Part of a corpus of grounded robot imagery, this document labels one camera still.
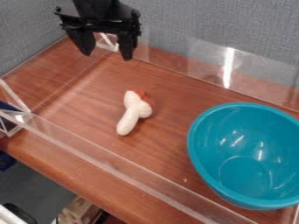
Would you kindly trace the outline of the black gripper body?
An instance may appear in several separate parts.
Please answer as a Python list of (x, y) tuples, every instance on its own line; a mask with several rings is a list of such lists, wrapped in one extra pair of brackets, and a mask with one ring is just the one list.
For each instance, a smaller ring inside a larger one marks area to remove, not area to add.
[(140, 11), (120, 0), (71, 0), (55, 8), (60, 25), (68, 30), (142, 34)]

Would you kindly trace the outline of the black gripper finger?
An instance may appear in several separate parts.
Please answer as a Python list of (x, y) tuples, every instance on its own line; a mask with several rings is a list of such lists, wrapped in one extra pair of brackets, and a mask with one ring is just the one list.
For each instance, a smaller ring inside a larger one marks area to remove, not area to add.
[(66, 32), (75, 46), (79, 48), (80, 52), (86, 56), (90, 56), (96, 47), (96, 39), (94, 36), (94, 32), (83, 29), (71, 28), (67, 28)]
[(124, 61), (134, 58), (134, 51), (138, 46), (138, 33), (135, 31), (118, 35), (119, 51)]

